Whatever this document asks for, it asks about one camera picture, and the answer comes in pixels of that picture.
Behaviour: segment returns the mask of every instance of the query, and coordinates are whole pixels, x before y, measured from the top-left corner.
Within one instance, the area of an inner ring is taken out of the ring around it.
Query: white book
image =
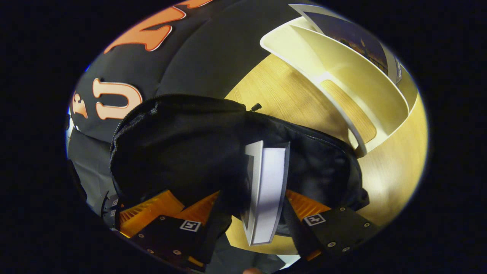
[[[258,141],[245,146],[248,204],[242,211],[242,223],[249,246],[269,244],[276,233],[286,190],[289,145],[264,148],[263,141]]]

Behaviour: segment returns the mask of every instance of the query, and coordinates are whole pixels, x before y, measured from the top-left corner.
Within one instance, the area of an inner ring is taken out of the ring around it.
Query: orange lettering
[[[123,44],[142,44],[146,46],[147,51],[153,51],[166,39],[172,30],[172,26],[165,25],[156,30],[147,30],[147,28],[176,21],[185,16],[186,13],[175,7],[162,10],[122,34],[105,49],[104,53],[106,54],[112,48]]]
[[[188,9],[194,9],[194,8],[199,8],[203,5],[206,5],[206,4],[210,3],[211,1],[213,1],[213,0],[187,0],[187,1],[184,1],[184,2],[177,4],[176,6],[186,5]]]
[[[95,98],[100,98],[102,94],[116,94],[127,98],[127,105],[123,107],[105,106],[101,102],[97,102],[96,113],[100,119],[106,118],[123,119],[134,107],[142,103],[142,96],[140,92],[132,85],[125,83],[100,82],[96,78],[93,81],[93,95]]]
[[[81,99],[78,93],[73,95],[73,113],[81,114],[85,119],[88,119],[88,114],[86,113],[85,101]]]

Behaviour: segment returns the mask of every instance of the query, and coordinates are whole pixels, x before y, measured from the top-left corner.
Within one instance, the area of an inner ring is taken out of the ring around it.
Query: black background
[[[57,1],[2,8],[7,32],[2,237],[8,243],[2,267],[8,273],[169,271],[109,233],[80,201],[66,173],[63,129],[73,88],[90,62],[119,34],[169,4]],[[431,134],[429,164],[408,207],[328,271],[480,272],[485,69],[478,61],[479,5],[323,4],[376,34],[403,60],[418,81]]]

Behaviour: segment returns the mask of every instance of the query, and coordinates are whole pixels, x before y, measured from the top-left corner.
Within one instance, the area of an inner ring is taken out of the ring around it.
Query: zipper pull
[[[257,103],[257,104],[255,104],[255,106],[253,106],[253,107],[250,109],[250,111],[255,112],[256,110],[259,110],[259,109],[261,109],[261,108],[262,108],[261,104]]]

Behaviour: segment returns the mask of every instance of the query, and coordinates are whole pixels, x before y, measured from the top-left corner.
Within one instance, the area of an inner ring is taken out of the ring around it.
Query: black bag
[[[291,142],[287,189],[331,208],[356,211],[369,203],[345,142],[234,101],[189,95],[152,98],[120,122],[110,147],[113,183],[127,207],[164,190],[190,206],[221,190],[227,214],[239,217],[244,147],[259,140]],[[277,234],[290,234],[284,218]]]

